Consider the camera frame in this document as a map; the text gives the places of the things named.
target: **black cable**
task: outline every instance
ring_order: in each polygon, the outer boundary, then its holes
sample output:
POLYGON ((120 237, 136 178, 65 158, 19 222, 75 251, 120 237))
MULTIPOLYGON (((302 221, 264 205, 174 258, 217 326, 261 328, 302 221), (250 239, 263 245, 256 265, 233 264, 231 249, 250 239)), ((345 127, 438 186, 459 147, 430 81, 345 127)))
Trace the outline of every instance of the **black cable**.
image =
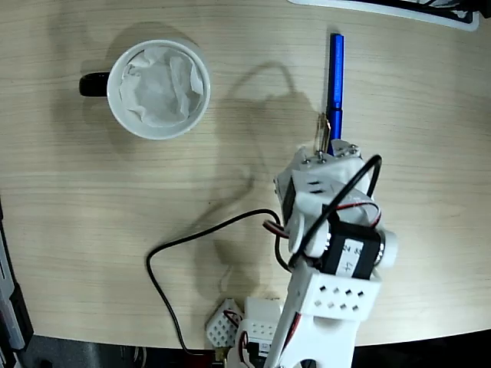
MULTIPOLYGON (((174 245, 179 245, 182 243, 191 242, 192 240, 195 240, 197 238, 201 238, 203 236, 206 236, 208 234, 216 232, 216 231, 220 230, 221 228, 225 228, 226 226, 231 225, 234 222, 246 219, 246 218, 254 216, 254 215, 261 215, 261 214, 270 215, 274 218, 274 220, 276 221, 277 224, 281 224, 278 215, 274 211, 272 211, 271 209, 255 209, 253 211, 242 213, 241 215, 238 215, 234 218, 231 218, 230 220, 222 222, 221 224, 213 226, 212 228, 208 228, 207 230, 204 230, 202 232, 197 232, 196 234, 186 236, 185 238, 177 239, 174 241, 170 241, 168 243, 158 245, 154 249, 152 249, 150 251, 150 253, 148 253, 147 259, 146 259, 148 276, 150 277, 150 280, 152 281, 153 286, 156 288, 157 292, 159 293, 160 297, 162 298, 162 301, 166 305, 167 310, 169 311, 170 317, 172 318, 172 321, 174 323, 174 327, 176 328, 177 338, 179 340, 181 347, 189 355, 202 355, 202 354, 191 353, 189 351, 189 349, 187 348, 186 344, 184 343, 183 333, 182 333, 181 327, 179 325, 179 320, 177 320, 177 316, 174 313, 174 309, 172 308, 172 305, 170 305, 169 299, 167 299, 167 296, 163 292, 162 288, 160 287, 159 283, 157 282, 157 279, 155 278, 155 275, 153 274, 152 265, 150 263, 152 257, 154 255, 156 255, 157 253, 159 253, 160 251, 163 251, 164 249, 171 248, 174 245)), ((276 236, 275 237, 275 257, 276 257, 276 260, 286 271, 290 272, 290 270, 288 269, 288 265, 286 264, 285 260, 283 260, 282 255, 280 253, 279 240, 280 240, 280 238, 278 236, 276 236)))
POLYGON ((367 196, 369 196, 370 198, 374 194, 375 186, 377 185, 377 181, 378 181, 378 176, 381 173, 381 168, 382 168, 382 158, 375 163, 374 173, 371 175, 370 185, 368 186, 368 191, 367 191, 367 196))
POLYGON ((311 241, 312 237, 317 233, 322 224, 328 219, 329 215, 336 211, 338 205, 343 201, 344 197, 348 195, 348 193, 360 182, 360 180, 370 171, 372 167, 374 169, 374 176, 372 176, 371 184, 368 188, 368 191, 371 190, 372 184, 375 188, 375 184, 377 184, 378 174, 380 173, 380 168, 382 165, 382 157, 379 155, 373 156, 371 159, 367 161, 363 165, 363 167, 350 179, 349 182, 341 189, 341 191, 332 199, 331 203, 329 203, 322 210, 321 215, 315 220, 314 224, 307 231, 305 236, 303 237, 300 246, 298 247, 298 251, 292 255, 290 261, 288 262, 288 266, 294 267, 298 258, 303 255, 305 249, 307 248, 308 243, 311 241))

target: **white object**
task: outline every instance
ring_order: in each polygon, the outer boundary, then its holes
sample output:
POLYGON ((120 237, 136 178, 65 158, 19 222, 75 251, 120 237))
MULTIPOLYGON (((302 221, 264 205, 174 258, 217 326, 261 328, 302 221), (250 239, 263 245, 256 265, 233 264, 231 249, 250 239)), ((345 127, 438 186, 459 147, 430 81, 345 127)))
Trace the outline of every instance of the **white object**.
MULTIPOLYGON (((139 65, 142 67, 143 64, 141 63, 144 61, 149 63, 151 61, 157 61, 159 60, 158 56, 158 53, 151 54, 150 56, 147 55, 146 57, 142 57, 140 60, 136 59, 136 62, 138 63, 139 61, 139 65)), ((174 59, 174 61, 174 64, 182 64, 179 59, 174 59)), ((160 72, 163 72, 164 69, 165 66, 161 67, 160 72)), ((156 70, 150 70, 147 77, 151 77, 153 72, 158 73, 156 70)), ((184 39, 151 40, 136 44, 117 59, 110 71, 107 81, 107 100, 114 117, 116 117, 117 121, 131 133, 149 140, 168 140, 191 130, 203 117, 206 108, 208 107, 210 97, 211 82, 209 70, 206 66, 203 53, 195 44, 184 39), (179 93, 176 93, 176 95, 181 96, 181 103, 179 104, 181 114, 176 114, 177 117, 174 121, 167 121, 167 123, 165 123, 165 120, 158 118, 159 115, 162 115, 162 111, 155 110, 154 113, 151 114, 153 117, 147 116, 146 119, 143 118, 145 122, 143 123, 141 117, 144 116, 145 113, 142 109, 138 109, 136 104, 131 105, 130 103, 130 106, 127 106, 124 103, 128 103, 131 98, 125 95, 124 101, 120 93, 120 86, 124 80, 124 76, 127 76, 130 71, 128 65, 135 60, 137 55, 142 52, 144 53, 146 50, 159 50, 160 48, 172 49, 176 57, 177 55, 182 55, 181 60, 190 58, 192 64, 189 77, 193 83, 193 90, 197 91, 197 94, 202 92, 200 94, 201 98, 199 99, 199 103, 196 105, 196 109, 189 109, 189 113, 186 113, 186 102, 183 101, 183 93, 186 95, 186 91, 180 90, 179 93)))
POLYGON ((120 95, 142 123, 171 127, 187 120, 203 102, 203 79, 190 56, 153 46, 125 67, 120 95))
POLYGON ((453 19, 448 19, 444 17, 439 17, 438 15, 421 13, 418 11, 411 11, 401 8, 395 8, 392 6, 370 4, 368 2, 357 2, 351 0, 288 0, 294 4, 299 5, 317 5, 317 6, 328 6, 330 8, 340 8, 340 9, 350 9, 359 10, 362 12, 371 12, 384 15, 393 15, 401 18, 415 19, 418 21, 427 21, 429 23, 434 23, 436 25, 446 25, 447 27, 462 29, 464 31, 475 31, 479 26, 479 13, 473 13, 473 21, 469 24, 463 23, 461 21, 454 21, 453 19))
POLYGON ((244 318, 244 313, 233 299, 225 299, 206 324, 206 336, 214 347, 233 347, 236 342, 237 327, 225 316, 225 311, 232 311, 237 326, 244 318))
POLYGON ((300 260, 264 367, 292 368, 315 360, 318 366, 349 368, 360 322, 370 314, 380 286, 376 272, 370 280, 344 278, 321 274, 300 260), (297 313, 298 325, 284 347, 297 313))
MULTIPOLYGON (((332 143, 334 156, 319 153, 307 157, 305 150, 300 149, 286 170, 275 178, 285 230, 289 234, 289 249, 293 253, 297 252, 306 229, 321 214, 322 207, 330 203, 364 165, 357 146, 342 140, 332 143)), ((380 236, 374 266, 389 268, 397 255, 397 238, 383 227, 382 221, 373 221, 374 215, 380 213, 373 199, 365 195, 369 184, 369 177, 363 178, 341 202, 363 202, 364 205, 338 211, 338 215, 343 222, 374 227, 374 232, 380 236)), ((342 267, 348 263, 358 264, 365 246, 363 237, 344 239, 334 274, 319 271, 315 258, 320 258, 331 246, 327 224, 319 228, 306 248, 308 258, 301 256, 296 262, 283 308, 278 301, 247 298, 245 319, 237 330, 235 346, 228 354, 229 367, 252 366, 250 349, 240 350, 243 333, 247 333, 250 343, 264 346, 259 349, 259 357, 267 355, 265 368, 294 368, 304 360, 314 360, 318 367, 351 366, 358 328, 374 307, 381 278, 375 269, 367 280, 354 278, 354 268, 342 267), (275 332, 271 340, 269 331, 272 330, 275 332)))
MULTIPOLYGON (((301 148, 284 172, 275 178, 276 193, 280 203, 285 201, 288 184, 295 186, 295 204, 292 217, 286 224, 286 231, 292 236, 288 239, 289 250, 296 253, 300 241, 322 212, 322 207, 331 203, 332 199, 342 190, 356 172, 364 165, 357 146, 342 140, 333 140, 335 156, 324 154, 307 158, 305 148, 301 148)), ((365 176, 351 190, 341 205, 354 202, 373 202, 365 195, 370 185, 369 176, 365 176)), ((345 222, 367 225, 374 218, 375 207, 363 206, 345 209, 339 212, 340 219, 345 222)), ((317 234, 305 249, 309 257, 318 258, 325 249, 328 238, 328 223, 320 227, 317 234)))

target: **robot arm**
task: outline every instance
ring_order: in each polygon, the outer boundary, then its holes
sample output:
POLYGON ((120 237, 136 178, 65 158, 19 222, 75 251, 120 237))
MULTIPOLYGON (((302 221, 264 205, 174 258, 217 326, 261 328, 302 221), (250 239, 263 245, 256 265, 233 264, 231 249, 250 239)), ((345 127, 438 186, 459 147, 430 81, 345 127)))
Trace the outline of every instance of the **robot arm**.
POLYGON ((293 254, 288 296, 283 308, 277 301, 246 300, 230 367, 261 362, 265 368, 293 368, 303 360, 315 360, 319 368, 351 366, 360 322, 381 287, 375 267, 392 267, 397 239, 384 228, 372 199, 377 169, 375 180, 363 175, 347 190, 365 163, 357 146, 332 144, 333 156, 307 157, 299 150, 275 178, 293 254))

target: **dark floor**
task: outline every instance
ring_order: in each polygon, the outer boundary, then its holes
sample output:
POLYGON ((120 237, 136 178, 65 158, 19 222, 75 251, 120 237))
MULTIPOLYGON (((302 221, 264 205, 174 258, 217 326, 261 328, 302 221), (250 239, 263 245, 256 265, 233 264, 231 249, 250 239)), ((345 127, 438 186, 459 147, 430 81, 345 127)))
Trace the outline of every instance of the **dark floor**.
MULTIPOLYGON (((427 368, 444 366, 491 366, 491 331, 482 331, 411 343, 358 347, 352 368, 427 368)), ((146 368, 209 368, 213 352, 189 356, 182 350, 146 349, 146 368)), ((134 347, 82 343, 34 336, 27 351, 20 354, 24 368, 141 368, 143 349, 136 363, 134 347)), ((305 364, 306 368, 314 365, 305 364)))

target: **black mug handle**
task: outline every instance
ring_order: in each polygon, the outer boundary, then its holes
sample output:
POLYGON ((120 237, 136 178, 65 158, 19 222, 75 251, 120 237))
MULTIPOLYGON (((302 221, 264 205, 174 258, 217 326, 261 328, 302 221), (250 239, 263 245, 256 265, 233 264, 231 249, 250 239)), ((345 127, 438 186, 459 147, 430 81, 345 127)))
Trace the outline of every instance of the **black mug handle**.
POLYGON ((90 73, 78 82, 78 91, 85 97, 106 97, 109 72, 90 73))

